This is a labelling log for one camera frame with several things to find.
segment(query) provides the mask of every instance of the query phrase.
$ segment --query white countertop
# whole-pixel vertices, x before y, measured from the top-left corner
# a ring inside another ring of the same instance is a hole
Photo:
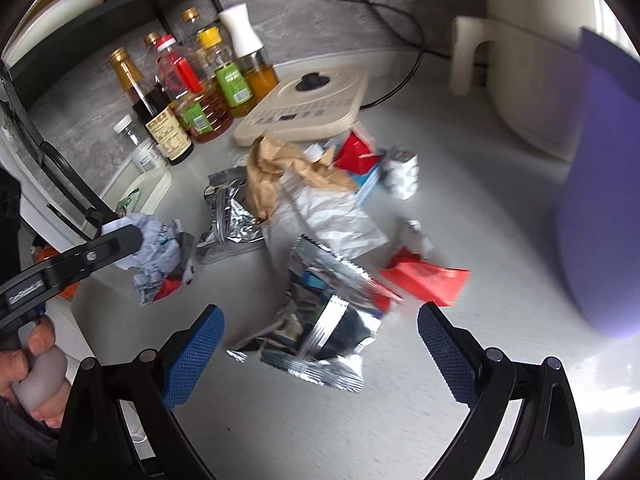
[[[391,83],[374,79],[369,95]],[[560,358],[582,425],[588,479],[613,459],[640,416],[640,338],[597,333],[567,293],[554,247],[554,217],[567,164],[529,148],[501,123],[486,92],[453,97],[441,80],[412,81],[360,114],[380,145],[418,153],[420,190],[406,202],[378,186],[365,209],[394,236],[399,214],[418,219],[437,247],[435,262],[470,269],[446,315],[484,347],[512,360]],[[245,150],[229,133],[197,146],[172,168],[174,184],[156,211],[200,235],[209,224],[202,192],[209,173]],[[382,265],[388,248],[365,264]],[[144,307],[87,280],[74,313],[104,364],[159,348],[208,303],[222,307],[227,341],[271,319],[282,290],[264,251],[201,267],[193,284]],[[407,300],[364,352],[364,389],[315,386],[267,365],[218,351],[190,401],[175,415],[219,480],[421,479],[467,414],[417,334],[420,302]],[[515,421],[512,402],[478,478],[500,459]]]

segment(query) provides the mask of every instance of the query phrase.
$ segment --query grey marble backsplash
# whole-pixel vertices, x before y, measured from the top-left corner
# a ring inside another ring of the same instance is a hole
[[[271,59],[280,63],[319,54],[363,48],[400,46],[366,6],[331,0],[221,0],[222,4],[247,3],[255,30]],[[485,0],[376,0],[409,10],[424,28],[429,46],[450,50],[450,22],[459,14],[482,16]],[[210,0],[177,2],[168,17],[180,32],[180,12],[196,6],[208,19],[215,18]],[[415,39],[415,31],[404,18],[386,12],[398,29]],[[55,83],[29,110],[43,137],[65,156],[80,176],[101,193],[127,153],[113,137],[113,125],[131,113],[129,102],[108,63],[109,54],[125,46],[142,68],[145,46],[142,37],[158,30],[148,23],[112,44],[105,45]],[[26,150],[20,152],[43,187],[76,220],[78,213],[46,176],[39,173]]]

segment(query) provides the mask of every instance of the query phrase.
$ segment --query hand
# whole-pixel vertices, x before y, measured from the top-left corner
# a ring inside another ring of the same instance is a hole
[[[33,329],[27,340],[31,353],[36,356],[49,350],[56,343],[56,332],[48,317],[40,319],[40,324]],[[27,357],[22,350],[0,352],[0,397],[10,404],[18,404],[18,399],[11,388],[13,381],[21,381],[29,373]],[[46,400],[31,412],[35,420],[43,421],[47,426],[58,429],[62,425],[66,401],[71,391],[67,380],[53,397]]]

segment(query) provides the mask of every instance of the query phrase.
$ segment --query foil snack wrapper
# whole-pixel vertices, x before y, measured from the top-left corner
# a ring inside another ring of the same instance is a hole
[[[209,175],[204,200],[211,208],[211,229],[196,245],[202,263],[264,247],[262,229],[248,209],[247,190],[244,166]]]
[[[311,238],[296,242],[289,287],[277,320],[227,351],[244,361],[248,352],[305,381],[359,392],[360,353],[378,333],[391,301],[402,301],[360,267]]]

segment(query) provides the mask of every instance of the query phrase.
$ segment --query white plastic bag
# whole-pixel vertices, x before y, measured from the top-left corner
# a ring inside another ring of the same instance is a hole
[[[280,179],[275,208],[262,233],[279,272],[286,271],[293,245],[303,234],[349,260],[388,241],[352,193],[309,186],[291,170]]]

